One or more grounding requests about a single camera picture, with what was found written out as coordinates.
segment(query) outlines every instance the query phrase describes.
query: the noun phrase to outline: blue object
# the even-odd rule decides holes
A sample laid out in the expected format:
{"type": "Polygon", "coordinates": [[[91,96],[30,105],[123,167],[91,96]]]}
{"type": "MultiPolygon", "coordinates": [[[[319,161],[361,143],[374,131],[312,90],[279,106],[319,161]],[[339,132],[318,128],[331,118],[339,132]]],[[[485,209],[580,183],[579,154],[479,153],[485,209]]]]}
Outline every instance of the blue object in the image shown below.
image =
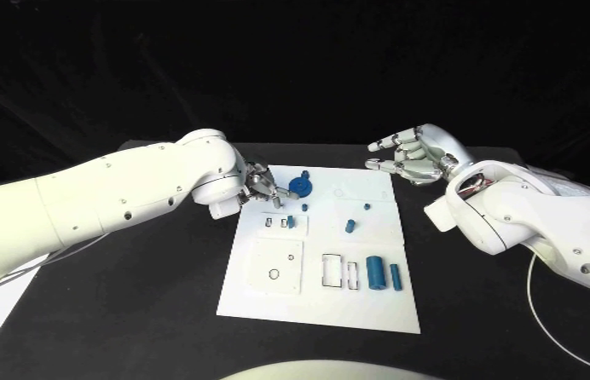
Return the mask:
{"type": "Polygon", "coordinates": [[[289,190],[297,193],[300,198],[305,198],[312,194],[312,188],[310,172],[305,170],[302,176],[289,183],[289,190]]]}
{"type": "Polygon", "coordinates": [[[369,278],[369,288],[374,291],[382,291],[387,288],[387,283],[381,256],[367,258],[367,276],[369,278]]]}
{"type": "Polygon", "coordinates": [[[345,230],[348,233],[352,233],[354,231],[354,224],[355,224],[354,220],[348,220],[346,230],[345,230]]]}
{"type": "Polygon", "coordinates": [[[397,267],[397,263],[390,265],[391,268],[391,279],[394,281],[394,289],[400,291],[403,289],[403,280],[400,278],[400,268],[397,267]]]}

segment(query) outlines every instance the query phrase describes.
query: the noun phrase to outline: cable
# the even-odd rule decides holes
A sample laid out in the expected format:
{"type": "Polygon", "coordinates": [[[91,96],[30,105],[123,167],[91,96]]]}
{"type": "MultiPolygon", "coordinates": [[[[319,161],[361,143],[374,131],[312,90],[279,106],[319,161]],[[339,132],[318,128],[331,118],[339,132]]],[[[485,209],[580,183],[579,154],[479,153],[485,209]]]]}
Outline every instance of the cable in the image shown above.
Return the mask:
{"type": "Polygon", "coordinates": [[[64,248],[62,250],[58,250],[56,252],[54,252],[49,257],[41,261],[36,265],[33,265],[32,267],[28,267],[25,269],[20,269],[19,271],[10,272],[7,275],[5,275],[3,278],[7,278],[9,276],[13,276],[10,279],[3,280],[0,282],[0,286],[6,285],[9,282],[13,282],[13,280],[16,280],[22,275],[25,275],[26,273],[29,273],[33,269],[43,267],[45,265],[49,265],[54,262],[61,261],[62,259],[65,259],[68,256],[72,256],[74,254],[78,254],[78,252],[81,252],[82,250],[85,250],[91,245],[94,245],[110,233],[107,233],[106,235],[100,236],[93,242],[90,242],[88,244],[85,244],[82,247],[80,247],[77,250],[74,250],[69,254],[61,256],[58,258],[58,256],[69,249],[69,248],[64,248]]]}
{"type": "Polygon", "coordinates": [[[531,312],[533,315],[535,316],[535,320],[538,325],[541,326],[541,329],[544,330],[544,334],[550,337],[553,342],[560,346],[561,350],[579,361],[582,361],[587,366],[590,366],[590,363],[582,359],[582,357],[577,357],[560,344],[560,342],[556,340],[556,338],[551,336],[550,331],[544,328],[544,324],[541,323],[541,320],[538,319],[537,316],[537,311],[535,307],[533,306],[533,298],[531,298],[531,274],[533,274],[533,265],[535,264],[535,259],[537,259],[537,254],[533,255],[531,259],[531,265],[528,266],[528,276],[527,276],[527,297],[528,297],[528,306],[531,307],[531,312]]]}

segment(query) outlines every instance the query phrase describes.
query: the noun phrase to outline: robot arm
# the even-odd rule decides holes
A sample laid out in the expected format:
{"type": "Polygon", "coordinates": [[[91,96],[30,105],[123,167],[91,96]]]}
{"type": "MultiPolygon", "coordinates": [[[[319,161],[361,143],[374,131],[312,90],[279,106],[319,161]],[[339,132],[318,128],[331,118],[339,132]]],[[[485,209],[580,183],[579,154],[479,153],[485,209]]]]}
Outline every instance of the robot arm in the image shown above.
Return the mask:
{"type": "Polygon", "coordinates": [[[240,212],[250,198],[276,205],[280,198],[299,199],[218,130],[0,186],[0,277],[49,252],[172,212],[189,194],[215,219],[240,212]]]}
{"type": "Polygon", "coordinates": [[[457,227],[491,255],[524,244],[556,273],[590,287],[590,196],[563,197],[547,179],[515,164],[475,163],[433,124],[372,143],[369,150],[381,147],[395,147],[395,161],[371,159],[371,169],[414,184],[449,181],[445,196],[424,209],[440,231],[457,227]]]}

